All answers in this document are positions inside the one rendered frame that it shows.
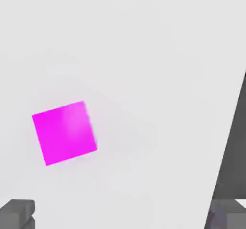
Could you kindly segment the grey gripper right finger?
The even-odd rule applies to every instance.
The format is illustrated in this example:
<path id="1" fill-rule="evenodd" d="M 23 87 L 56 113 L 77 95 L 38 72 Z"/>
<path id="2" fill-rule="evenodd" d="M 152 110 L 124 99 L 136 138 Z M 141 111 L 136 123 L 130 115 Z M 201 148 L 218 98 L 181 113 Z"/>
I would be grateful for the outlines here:
<path id="1" fill-rule="evenodd" d="M 234 199 L 213 199 L 204 229 L 246 229 L 246 208 Z"/>

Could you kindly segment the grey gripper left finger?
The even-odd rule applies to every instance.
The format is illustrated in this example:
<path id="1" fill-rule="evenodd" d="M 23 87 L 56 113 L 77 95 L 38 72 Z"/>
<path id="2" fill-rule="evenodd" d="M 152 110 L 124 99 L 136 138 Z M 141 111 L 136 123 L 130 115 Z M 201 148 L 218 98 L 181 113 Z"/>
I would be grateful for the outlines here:
<path id="1" fill-rule="evenodd" d="M 0 208 L 0 229 L 35 229 L 35 201 L 11 199 Z"/>

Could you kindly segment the small magenta cube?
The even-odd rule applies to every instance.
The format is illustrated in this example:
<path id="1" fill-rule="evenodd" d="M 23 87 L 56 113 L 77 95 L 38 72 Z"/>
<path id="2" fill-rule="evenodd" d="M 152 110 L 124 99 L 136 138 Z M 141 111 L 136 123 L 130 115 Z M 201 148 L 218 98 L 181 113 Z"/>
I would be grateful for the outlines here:
<path id="1" fill-rule="evenodd" d="M 97 150 L 84 101 L 32 115 L 46 165 Z"/>

